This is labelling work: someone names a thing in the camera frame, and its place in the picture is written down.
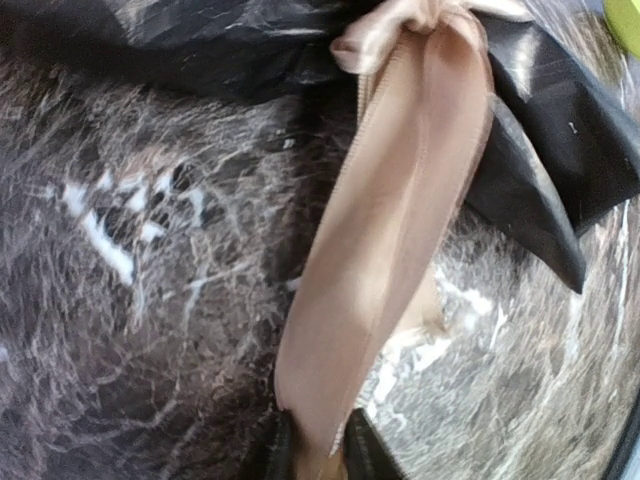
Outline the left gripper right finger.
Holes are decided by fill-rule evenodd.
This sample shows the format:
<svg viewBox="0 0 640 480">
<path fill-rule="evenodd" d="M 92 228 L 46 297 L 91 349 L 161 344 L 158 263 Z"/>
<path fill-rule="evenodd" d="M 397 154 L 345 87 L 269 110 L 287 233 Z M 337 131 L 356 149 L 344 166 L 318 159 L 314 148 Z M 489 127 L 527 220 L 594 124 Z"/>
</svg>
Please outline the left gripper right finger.
<svg viewBox="0 0 640 480">
<path fill-rule="evenodd" d="M 408 479 L 362 408 L 349 417 L 343 451 L 349 480 Z"/>
</svg>

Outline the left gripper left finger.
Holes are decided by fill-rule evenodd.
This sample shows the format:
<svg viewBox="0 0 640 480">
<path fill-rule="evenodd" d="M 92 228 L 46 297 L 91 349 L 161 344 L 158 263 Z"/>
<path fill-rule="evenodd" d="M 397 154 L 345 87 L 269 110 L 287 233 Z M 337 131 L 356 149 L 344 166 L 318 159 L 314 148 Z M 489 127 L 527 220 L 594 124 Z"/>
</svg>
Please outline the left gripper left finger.
<svg viewBox="0 0 640 480">
<path fill-rule="evenodd" d="M 295 460 L 299 450 L 299 432 L 289 410 L 278 411 L 268 441 L 264 479 L 294 480 Z"/>
</svg>

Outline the beige satin ribbon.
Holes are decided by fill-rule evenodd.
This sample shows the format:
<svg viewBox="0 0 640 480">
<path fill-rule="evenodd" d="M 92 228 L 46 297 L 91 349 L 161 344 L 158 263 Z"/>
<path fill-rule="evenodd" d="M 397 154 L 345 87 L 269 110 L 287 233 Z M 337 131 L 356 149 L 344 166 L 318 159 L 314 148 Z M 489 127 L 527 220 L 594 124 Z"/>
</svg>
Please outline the beige satin ribbon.
<svg viewBox="0 0 640 480">
<path fill-rule="evenodd" d="M 318 226 L 275 362 L 299 432 L 295 479 L 348 479 L 344 431 L 400 326 L 439 314 L 429 265 L 492 125 L 481 9 L 518 1 L 384 1 L 330 46 L 359 79 L 357 131 Z"/>
</svg>

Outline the black wrapping paper sheet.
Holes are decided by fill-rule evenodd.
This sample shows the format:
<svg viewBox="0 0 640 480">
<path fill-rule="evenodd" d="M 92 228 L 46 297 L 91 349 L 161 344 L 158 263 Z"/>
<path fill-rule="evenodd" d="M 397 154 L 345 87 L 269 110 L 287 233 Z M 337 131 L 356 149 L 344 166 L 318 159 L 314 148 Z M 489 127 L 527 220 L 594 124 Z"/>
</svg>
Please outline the black wrapping paper sheet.
<svg viewBox="0 0 640 480">
<path fill-rule="evenodd" d="M 131 82 L 266 101 L 335 83 L 329 43 L 369 1 L 5 1 L 18 52 Z M 533 20 L 479 12 L 497 91 L 468 203 L 581 292 L 579 237 L 639 192 L 639 128 Z"/>
</svg>

